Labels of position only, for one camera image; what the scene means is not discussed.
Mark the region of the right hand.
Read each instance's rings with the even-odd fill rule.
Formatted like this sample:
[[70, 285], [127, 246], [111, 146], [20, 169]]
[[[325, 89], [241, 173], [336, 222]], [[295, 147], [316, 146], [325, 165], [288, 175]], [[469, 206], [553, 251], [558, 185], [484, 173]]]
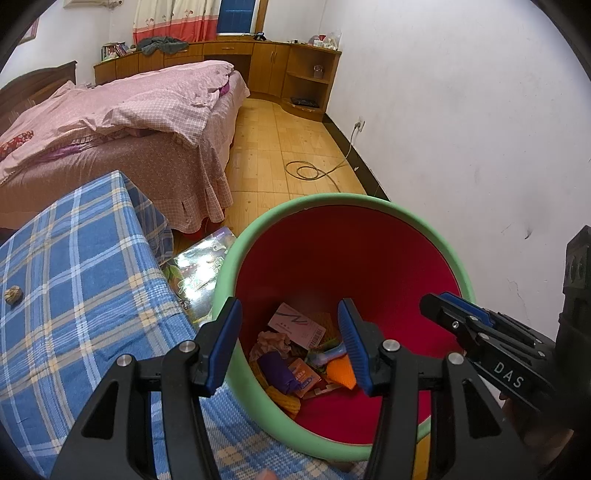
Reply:
[[551, 417], [530, 409], [521, 402], [515, 402], [504, 394], [503, 412], [512, 423], [523, 444], [528, 449], [539, 468], [548, 466], [566, 447], [573, 436], [571, 429], [565, 428]]

